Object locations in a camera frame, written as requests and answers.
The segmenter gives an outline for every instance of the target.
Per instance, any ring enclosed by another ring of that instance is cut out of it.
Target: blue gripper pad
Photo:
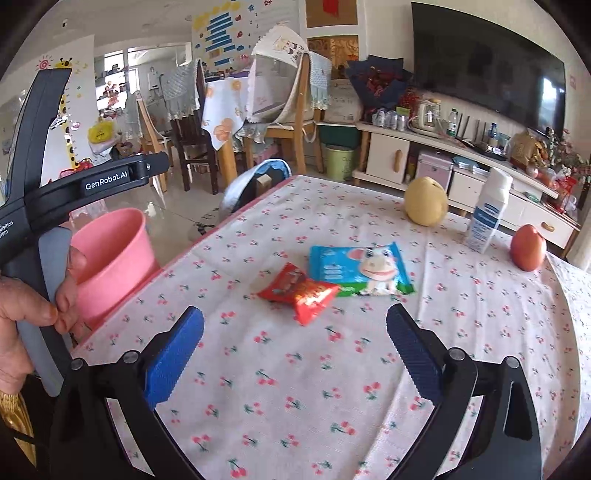
[[[167,401],[187,362],[203,336],[201,310],[189,307],[171,329],[168,343],[160,350],[145,376],[144,398],[151,409]]]
[[[386,329],[419,395],[437,405],[441,400],[441,369],[421,339],[421,329],[401,304],[386,315]]]

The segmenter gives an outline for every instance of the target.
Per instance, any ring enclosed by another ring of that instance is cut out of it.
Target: pink trash bin
[[[143,212],[124,208],[107,213],[72,237],[88,263],[78,280],[78,308],[93,330],[127,295],[160,268]]]

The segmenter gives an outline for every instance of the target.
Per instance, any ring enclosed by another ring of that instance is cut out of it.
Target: light green bucket
[[[324,148],[326,176],[334,181],[343,181],[351,177],[355,168],[355,150],[337,145]]]

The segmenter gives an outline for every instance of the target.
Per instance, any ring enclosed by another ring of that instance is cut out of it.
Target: wooden handle
[[[400,171],[400,164],[402,163],[402,150],[396,150],[394,154],[394,171],[398,173]]]
[[[554,232],[556,230],[556,228],[554,228],[552,225],[548,225],[546,222],[542,222],[542,228],[544,230],[548,230],[549,232]]]

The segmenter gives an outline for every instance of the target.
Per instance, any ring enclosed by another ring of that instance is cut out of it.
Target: gray handle grip
[[[52,303],[55,303],[57,288],[66,276],[71,238],[72,232],[62,227],[56,227],[39,238],[41,269],[48,299]],[[45,391],[52,397],[58,396],[64,378],[51,356],[41,328],[28,322],[18,322],[17,328],[35,370],[41,377]],[[70,351],[72,349],[70,335],[65,334],[62,337],[67,350]]]

